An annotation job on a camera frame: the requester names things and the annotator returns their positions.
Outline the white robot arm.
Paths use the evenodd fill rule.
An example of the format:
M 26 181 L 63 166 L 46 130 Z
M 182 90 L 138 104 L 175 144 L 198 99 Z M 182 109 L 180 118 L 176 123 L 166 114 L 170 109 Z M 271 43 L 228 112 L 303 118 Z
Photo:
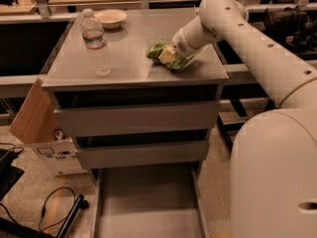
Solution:
M 226 40 L 275 105 L 246 122 L 234 141 L 231 238 L 317 238 L 317 69 L 247 18 L 235 0 L 202 0 L 171 41 L 187 58 Z

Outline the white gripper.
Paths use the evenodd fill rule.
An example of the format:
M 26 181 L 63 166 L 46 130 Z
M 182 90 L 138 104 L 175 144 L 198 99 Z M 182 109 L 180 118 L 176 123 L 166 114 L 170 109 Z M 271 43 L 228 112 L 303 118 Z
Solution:
M 164 49 L 158 56 L 161 63 L 173 62 L 176 60 L 176 53 L 187 58 L 201 49 L 201 34 L 197 31 L 189 31 L 181 28 L 172 38 L 171 46 Z

